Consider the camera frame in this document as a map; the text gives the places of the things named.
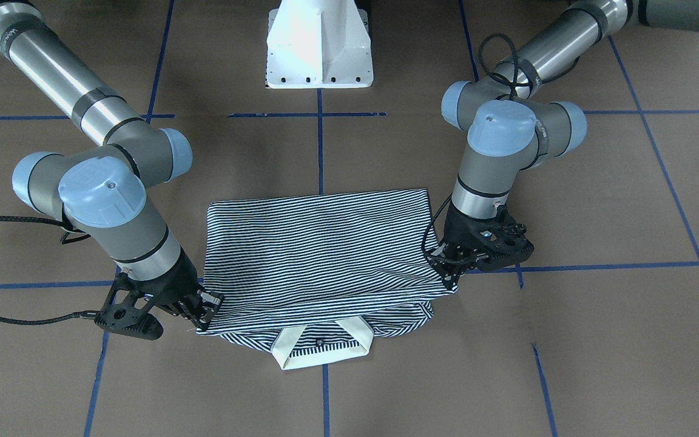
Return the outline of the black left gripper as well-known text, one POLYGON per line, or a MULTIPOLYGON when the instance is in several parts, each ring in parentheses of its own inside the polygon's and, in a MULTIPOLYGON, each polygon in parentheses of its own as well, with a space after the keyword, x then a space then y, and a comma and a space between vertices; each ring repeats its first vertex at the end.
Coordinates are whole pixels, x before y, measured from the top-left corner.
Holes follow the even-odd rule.
POLYGON ((496 271, 524 262, 535 251, 527 227, 508 213, 507 205, 495 211, 494 217, 476 219, 449 204, 444 238, 431 251, 431 265, 447 290, 458 290, 458 281, 468 270, 496 271))

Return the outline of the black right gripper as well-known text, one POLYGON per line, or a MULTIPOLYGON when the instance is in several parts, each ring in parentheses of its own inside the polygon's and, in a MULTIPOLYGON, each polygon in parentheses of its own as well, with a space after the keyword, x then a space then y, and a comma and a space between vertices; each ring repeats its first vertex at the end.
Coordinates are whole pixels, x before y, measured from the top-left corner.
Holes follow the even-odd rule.
POLYGON ((132 280, 124 272, 117 274, 94 322, 112 334, 155 340, 163 335, 163 326, 150 312, 153 308, 181 316, 197 330, 206 331, 224 300, 219 291, 206 291, 200 285, 197 269, 182 251, 175 265, 155 279, 132 280))

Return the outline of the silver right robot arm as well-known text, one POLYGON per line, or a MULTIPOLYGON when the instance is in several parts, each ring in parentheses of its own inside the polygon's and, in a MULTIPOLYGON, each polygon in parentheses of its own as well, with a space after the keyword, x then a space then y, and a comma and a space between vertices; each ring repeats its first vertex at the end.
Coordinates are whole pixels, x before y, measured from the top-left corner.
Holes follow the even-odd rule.
POLYGON ((175 129, 155 129, 89 69, 28 1, 0 1, 0 55, 27 75, 95 147, 74 155, 22 158, 12 189, 44 222, 81 233, 119 266, 103 306, 70 314, 111 334, 163 335, 158 308, 208 330, 223 296, 206 291, 147 188, 192 166, 192 149, 175 129))

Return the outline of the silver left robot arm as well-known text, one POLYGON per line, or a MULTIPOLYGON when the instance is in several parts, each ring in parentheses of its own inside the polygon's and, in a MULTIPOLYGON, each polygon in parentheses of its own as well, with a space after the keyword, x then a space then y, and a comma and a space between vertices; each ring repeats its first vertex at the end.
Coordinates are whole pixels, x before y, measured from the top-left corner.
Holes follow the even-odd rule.
POLYGON ((630 23, 699 32, 699 1, 578 1, 521 48, 489 69, 478 47, 483 78, 453 83, 444 93, 446 122, 468 134, 458 176, 442 209, 444 235, 424 256, 450 290, 469 270, 518 265, 535 247, 526 226, 508 212, 517 174, 579 146, 587 130, 574 103, 536 103, 544 84, 570 72, 580 56, 630 23))

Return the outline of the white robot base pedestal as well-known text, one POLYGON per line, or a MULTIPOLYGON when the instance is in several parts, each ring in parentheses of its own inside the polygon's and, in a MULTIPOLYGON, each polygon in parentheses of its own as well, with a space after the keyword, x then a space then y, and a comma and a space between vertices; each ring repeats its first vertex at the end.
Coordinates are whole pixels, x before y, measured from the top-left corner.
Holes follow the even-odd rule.
POLYGON ((374 66, 364 1, 282 1, 268 14, 270 89, 371 87, 374 66))

